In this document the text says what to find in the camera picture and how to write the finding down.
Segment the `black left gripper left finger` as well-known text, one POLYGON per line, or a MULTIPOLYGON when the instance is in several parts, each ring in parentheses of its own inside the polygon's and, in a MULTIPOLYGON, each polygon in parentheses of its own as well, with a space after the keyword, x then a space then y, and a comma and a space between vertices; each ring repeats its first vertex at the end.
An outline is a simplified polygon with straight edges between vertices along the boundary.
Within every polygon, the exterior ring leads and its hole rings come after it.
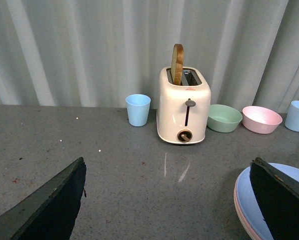
POLYGON ((85 193, 87 167, 75 160, 0 215, 0 240, 68 240, 85 193))

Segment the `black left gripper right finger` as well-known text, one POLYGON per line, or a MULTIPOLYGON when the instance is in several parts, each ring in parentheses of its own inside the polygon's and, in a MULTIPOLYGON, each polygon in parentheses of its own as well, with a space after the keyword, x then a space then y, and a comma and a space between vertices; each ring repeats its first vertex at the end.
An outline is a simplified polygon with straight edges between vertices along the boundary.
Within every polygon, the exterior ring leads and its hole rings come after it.
POLYGON ((299 240, 299 181, 257 157, 249 178, 264 221, 275 240, 299 240))

